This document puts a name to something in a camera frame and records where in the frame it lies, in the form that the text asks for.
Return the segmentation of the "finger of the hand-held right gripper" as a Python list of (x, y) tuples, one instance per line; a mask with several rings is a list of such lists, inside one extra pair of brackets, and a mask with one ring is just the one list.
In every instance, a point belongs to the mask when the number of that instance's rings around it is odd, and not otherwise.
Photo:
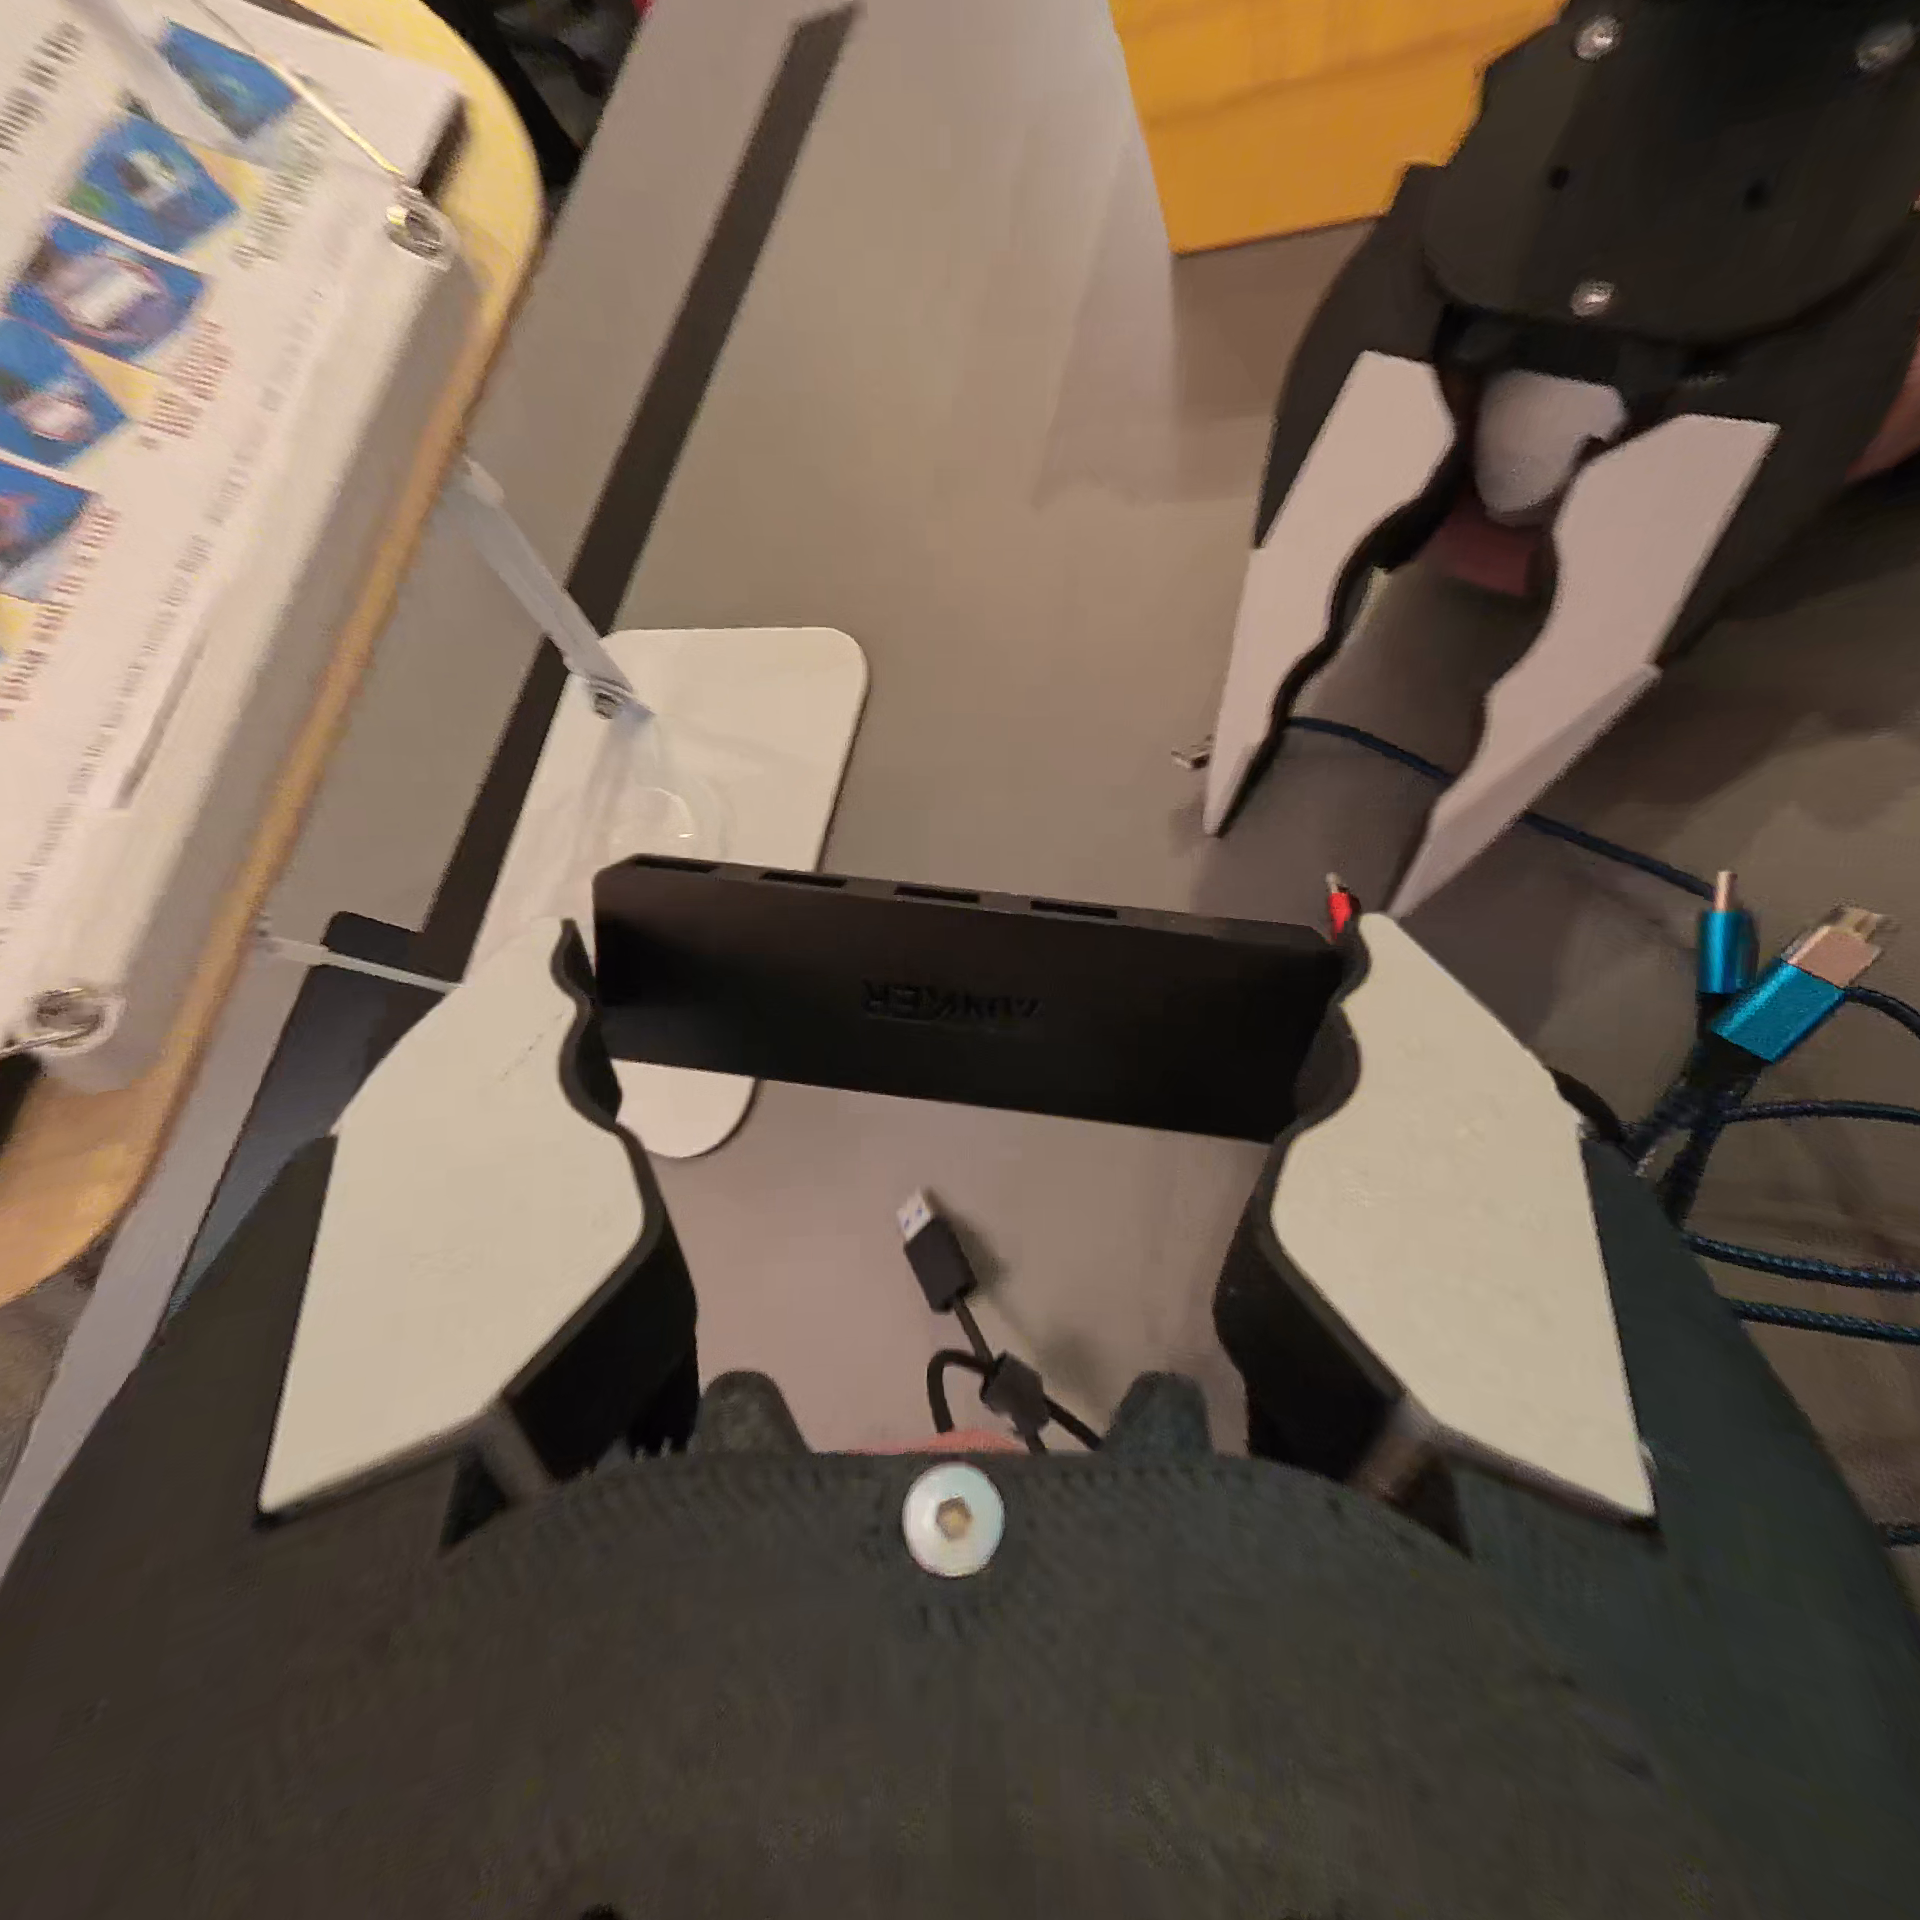
[(1770, 422), (1681, 413), (1580, 467), (1551, 527), (1549, 611), (1488, 690), (1477, 752), (1433, 803), (1395, 917), (1462, 876), (1659, 681), (1777, 435)]
[(1203, 826), (1234, 828), (1308, 683), (1332, 663), (1380, 571), (1429, 533), (1459, 478), (1439, 367), (1364, 348), (1302, 348), (1289, 370), (1212, 722)]

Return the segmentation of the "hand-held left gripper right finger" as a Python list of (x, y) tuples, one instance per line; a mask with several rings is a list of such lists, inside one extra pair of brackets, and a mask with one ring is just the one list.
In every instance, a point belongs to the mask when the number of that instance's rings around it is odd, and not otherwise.
[(1468, 1468), (1650, 1523), (1577, 1107), (1402, 923), (1359, 909), (1335, 949), (1212, 1293), (1248, 1449), (1399, 1505)]

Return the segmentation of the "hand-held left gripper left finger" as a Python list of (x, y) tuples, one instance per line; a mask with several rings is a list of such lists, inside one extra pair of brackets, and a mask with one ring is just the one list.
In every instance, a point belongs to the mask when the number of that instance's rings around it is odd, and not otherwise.
[(528, 923), (469, 971), (328, 1144), (266, 1517), (432, 1459), (520, 1502), (689, 1447), (699, 1293), (620, 1120), (579, 923)]

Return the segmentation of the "yellow plastic bin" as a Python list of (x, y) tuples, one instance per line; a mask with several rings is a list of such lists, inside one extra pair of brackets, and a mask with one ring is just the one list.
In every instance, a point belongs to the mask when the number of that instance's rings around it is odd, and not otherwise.
[(1379, 217), (1557, 1), (1112, 1), (1168, 249)]

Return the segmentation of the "black usb hub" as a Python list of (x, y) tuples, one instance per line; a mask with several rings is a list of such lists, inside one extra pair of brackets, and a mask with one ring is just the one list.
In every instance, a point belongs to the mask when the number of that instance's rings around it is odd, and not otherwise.
[(1298, 923), (636, 853), (590, 887), (612, 1059), (1274, 1141), (1347, 977)]

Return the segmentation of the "person's right hand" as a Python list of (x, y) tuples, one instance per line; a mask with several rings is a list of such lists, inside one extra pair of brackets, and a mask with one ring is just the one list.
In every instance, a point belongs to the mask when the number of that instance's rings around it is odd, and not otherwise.
[(1501, 520), (1478, 491), (1464, 490), (1429, 539), (1425, 557), (1460, 586), (1526, 600), (1543, 590), (1551, 539), (1551, 523)]

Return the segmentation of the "printed instruction sheet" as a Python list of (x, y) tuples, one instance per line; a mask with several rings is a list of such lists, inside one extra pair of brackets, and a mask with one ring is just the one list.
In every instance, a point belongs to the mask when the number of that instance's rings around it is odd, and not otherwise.
[(472, 308), (454, 74), (257, 3), (5, 3), (5, 1046), (150, 1071)]

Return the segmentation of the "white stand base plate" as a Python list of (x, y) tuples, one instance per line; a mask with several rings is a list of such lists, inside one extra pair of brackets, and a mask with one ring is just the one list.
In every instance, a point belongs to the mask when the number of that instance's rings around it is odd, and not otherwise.
[(836, 628), (633, 630), (606, 642), (648, 718), (606, 718), (569, 683), (513, 822), (470, 952), (542, 917), (593, 936), (593, 880), (664, 853), (812, 871), (870, 687)]

